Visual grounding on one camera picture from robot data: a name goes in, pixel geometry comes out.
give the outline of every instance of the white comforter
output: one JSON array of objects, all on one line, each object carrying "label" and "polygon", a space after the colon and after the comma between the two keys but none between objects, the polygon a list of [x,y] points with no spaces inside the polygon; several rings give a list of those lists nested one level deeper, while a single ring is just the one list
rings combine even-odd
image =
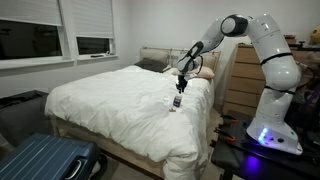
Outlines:
[{"label": "white comforter", "polygon": [[190,80],[181,107],[169,112],[178,92],[176,81],[170,72],[129,66],[53,89],[45,111],[153,161],[166,159],[166,179],[199,179],[208,158],[206,126],[213,82]]}]

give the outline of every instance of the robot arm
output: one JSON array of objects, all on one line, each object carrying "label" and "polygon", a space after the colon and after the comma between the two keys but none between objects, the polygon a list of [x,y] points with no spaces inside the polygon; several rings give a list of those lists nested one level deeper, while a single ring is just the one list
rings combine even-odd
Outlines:
[{"label": "robot arm", "polygon": [[301,154],[302,147],[296,133],[284,122],[301,73],[287,42],[271,16],[265,14],[253,19],[231,15],[223,20],[216,20],[202,40],[178,61],[180,74],[177,89],[181,93],[187,86],[186,73],[198,66],[194,59],[215,49],[224,36],[248,36],[266,78],[266,87],[247,133],[265,147]]}]

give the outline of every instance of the window frame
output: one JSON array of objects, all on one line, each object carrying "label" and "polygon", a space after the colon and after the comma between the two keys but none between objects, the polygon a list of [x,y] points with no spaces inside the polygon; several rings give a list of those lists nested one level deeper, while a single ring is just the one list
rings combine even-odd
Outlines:
[{"label": "window frame", "polygon": [[[57,0],[60,10],[60,16],[62,21],[62,26],[55,26],[58,29],[59,43],[61,47],[62,56],[48,56],[48,57],[34,57],[34,58],[21,58],[21,59],[8,59],[0,61],[0,70],[6,69],[6,64],[11,65],[16,64],[17,68],[19,67],[30,67],[44,64],[56,64],[56,63],[64,63],[71,61],[83,61],[83,60],[92,60],[92,59],[103,59],[103,58],[114,58],[117,57],[116,54],[116,45],[115,45],[115,31],[114,31],[114,16],[112,16],[112,24],[113,24],[113,38],[109,39],[110,53],[97,53],[97,54],[86,54],[79,55],[78,44],[77,44],[77,36],[74,26],[74,18],[72,17],[72,7],[71,1],[65,0]],[[113,13],[113,3],[111,1],[111,12]],[[92,55],[102,55],[102,57],[91,57]]]}]

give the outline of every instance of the floor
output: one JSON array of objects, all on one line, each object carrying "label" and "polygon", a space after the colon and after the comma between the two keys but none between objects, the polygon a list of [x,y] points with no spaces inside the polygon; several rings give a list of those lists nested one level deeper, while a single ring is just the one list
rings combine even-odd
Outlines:
[{"label": "floor", "polygon": [[[215,139],[217,135],[213,132],[213,129],[222,121],[220,118],[220,114],[216,109],[212,109],[211,111],[211,124],[209,128],[208,139]],[[10,153],[14,148],[7,143],[4,138],[0,135],[0,160],[3,159],[6,155]],[[223,173],[223,170],[208,162],[206,170],[201,177],[201,180],[219,180],[220,174]],[[128,167],[125,164],[122,164],[116,160],[108,159],[108,167],[105,173],[103,174],[103,180],[152,180],[151,177]],[[234,180],[241,180],[241,178],[234,176]]]}]

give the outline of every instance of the black table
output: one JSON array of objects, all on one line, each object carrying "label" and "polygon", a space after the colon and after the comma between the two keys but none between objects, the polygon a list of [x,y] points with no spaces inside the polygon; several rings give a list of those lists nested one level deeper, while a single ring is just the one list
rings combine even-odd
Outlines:
[{"label": "black table", "polygon": [[[239,122],[242,123],[243,117],[251,118],[245,116],[238,112],[228,112],[228,115],[236,117]],[[222,126],[221,129],[224,131],[229,131],[233,125]],[[271,150],[274,153],[283,153],[277,150]],[[219,135],[218,140],[214,145],[214,151],[211,157],[211,162],[220,168],[225,170],[223,174],[223,179],[232,179],[233,174],[243,178],[243,179],[258,179],[258,180],[275,180],[275,179],[290,179],[290,180],[305,180],[305,179],[317,179],[308,172],[301,172],[288,167],[284,164],[277,163],[275,161],[263,158],[254,153],[250,153],[241,148],[230,145],[225,141],[225,137]],[[313,167],[319,170],[320,176],[320,166],[310,164],[310,162],[299,161],[298,166],[306,169],[306,167]]]}]

